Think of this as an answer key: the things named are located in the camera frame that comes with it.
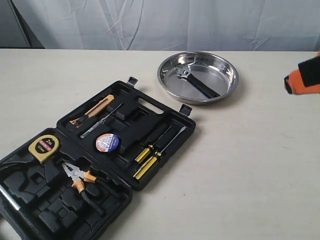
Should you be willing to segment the adjustable wrench black handle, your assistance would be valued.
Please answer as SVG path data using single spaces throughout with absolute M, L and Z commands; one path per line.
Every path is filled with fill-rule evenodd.
M 195 87 L 199 92 L 201 92 L 206 98 L 212 99 L 220 96 L 216 91 L 205 85 L 202 81 L 196 78 L 187 65 L 177 64 L 175 66 L 177 76 L 179 78 L 186 79 L 193 87 Z

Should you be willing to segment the black plastic tool case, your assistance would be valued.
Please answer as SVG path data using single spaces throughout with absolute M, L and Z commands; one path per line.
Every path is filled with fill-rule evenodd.
M 42 240 L 96 240 L 130 204 L 133 191 L 142 190 L 159 169 L 193 134 L 196 124 L 190 119 L 191 108 L 182 105 L 174 110 L 135 88 L 137 80 L 116 81 L 57 121 L 0 161 L 0 185 L 24 209 L 41 234 Z M 70 123 L 85 114 L 107 95 L 114 100 L 98 115 L 87 119 L 80 127 Z M 118 105 L 123 105 L 87 137 L 80 139 L 96 122 Z M 141 162 L 135 158 L 169 127 Z M 155 152 L 160 152 L 170 140 L 184 130 L 162 153 L 162 157 L 140 180 L 133 175 Z M 103 134 L 120 138 L 118 148 L 111 152 L 96 149 L 96 139 Z M 44 163 L 29 151 L 29 145 L 42 135 L 59 139 L 59 148 Z M 63 170 L 70 163 L 82 171 L 90 171 L 98 182 L 85 182 L 87 196 L 103 211 L 104 216 L 89 206 L 73 181 Z M 0 213 L 23 240 L 38 240 L 30 228 L 0 194 Z

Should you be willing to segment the round stainless steel tray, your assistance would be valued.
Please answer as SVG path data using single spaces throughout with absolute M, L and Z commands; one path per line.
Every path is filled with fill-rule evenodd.
M 189 67 L 191 73 L 220 94 L 207 98 L 184 78 L 179 78 L 175 66 Z M 182 103 L 201 106 L 208 105 L 232 94 L 239 84 L 236 68 L 226 59 L 203 51 L 185 51 L 167 57 L 157 69 L 157 79 L 163 89 Z

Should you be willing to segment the white backdrop curtain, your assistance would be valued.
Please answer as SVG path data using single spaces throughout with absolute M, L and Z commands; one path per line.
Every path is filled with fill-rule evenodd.
M 317 0 L 15 0 L 46 49 L 317 51 Z

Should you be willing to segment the small yellow black screwdriver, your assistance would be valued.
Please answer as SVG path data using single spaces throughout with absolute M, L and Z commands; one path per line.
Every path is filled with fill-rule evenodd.
M 171 128 L 171 126 L 169 126 L 156 140 L 154 143 L 149 144 L 134 160 L 137 163 L 141 163 L 152 151 L 152 149 L 154 148 L 155 144 L 160 140 L 160 138 Z

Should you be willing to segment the large yellow black screwdriver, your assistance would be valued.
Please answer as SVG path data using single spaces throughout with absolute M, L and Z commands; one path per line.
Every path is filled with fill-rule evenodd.
M 149 169 L 163 156 L 163 152 L 167 150 L 167 148 L 171 145 L 171 143 L 184 131 L 186 130 L 186 126 L 183 126 L 179 132 L 170 140 L 170 142 L 161 150 L 154 153 L 143 165 L 137 170 L 137 172 L 133 175 L 136 180 L 140 180 L 144 174 L 146 174 Z

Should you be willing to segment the electrical tape roll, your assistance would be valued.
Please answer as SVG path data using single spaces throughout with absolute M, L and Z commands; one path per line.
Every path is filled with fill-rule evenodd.
M 100 135 L 95 141 L 95 148 L 102 153 L 115 151 L 120 145 L 120 138 L 113 133 Z

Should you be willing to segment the clear test pen screwdriver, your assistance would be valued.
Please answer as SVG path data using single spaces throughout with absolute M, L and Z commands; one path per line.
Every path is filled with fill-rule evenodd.
M 108 117 L 110 117 L 114 112 L 116 112 L 121 106 L 123 105 L 123 103 L 119 104 L 114 110 L 112 110 L 107 116 L 103 117 L 101 120 L 99 120 L 98 122 L 96 122 L 91 128 L 89 128 L 86 132 L 84 132 L 83 134 L 81 134 L 79 137 L 80 139 L 84 139 L 85 137 L 87 137 L 93 130 L 95 130 L 97 127 L 99 127 L 100 125 L 102 125 Z

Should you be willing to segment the orange utility knife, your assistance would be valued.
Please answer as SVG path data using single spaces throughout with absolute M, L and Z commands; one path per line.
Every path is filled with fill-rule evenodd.
M 107 95 L 105 98 L 100 100 L 96 105 L 90 108 L 86 113 L 81 115 L 80 117 L 70 120 L 69 122 L 75 126 L 76 128 L 80 127 L 87 119 L 91 117 L 95 117 L 98 115 L 103 109 L 105 109 L 115 97 L 112 94 Z

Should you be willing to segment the yellow tape measure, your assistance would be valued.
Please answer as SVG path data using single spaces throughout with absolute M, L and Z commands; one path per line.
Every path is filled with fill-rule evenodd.
M 54 155 L 60 146 L 57 137 L 51 134 L 41 135 L 35 139 L 28 147 L 28 151 L 43 164 Z

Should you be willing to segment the hammer with black grip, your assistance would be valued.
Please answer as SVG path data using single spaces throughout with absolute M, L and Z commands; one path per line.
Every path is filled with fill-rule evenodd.
M 29 214 L 22 209 L 22 207 L 14 200 L 14 198 L 9 194 L 9 192 L 1 185 L 0 193 L 14 209 L 14 211 L 19 215 L 23 222 L 30 228 L 32 233 L 37 237 L 38 240 L 42 239 L 41 233 L 37 230 L 34 221 L 31 219 Z

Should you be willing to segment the orange black handled pliers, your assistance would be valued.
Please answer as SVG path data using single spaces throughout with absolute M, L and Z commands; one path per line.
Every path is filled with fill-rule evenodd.
M 66 175 L 72 180 L 72 188 L 76 189 L 81 195 L 82 199 L 92 207 L 99 216 L 103 217 L 105 212 L 94 202 L 92 201 L 87 193 L 85 182 L 87 183 L 97 183 L 98 178 L 91 174 L 91 171 L 83 171 L 78 166 L 75 166 L 71 163 L 64 162 L 62 163 L 62 168 Z

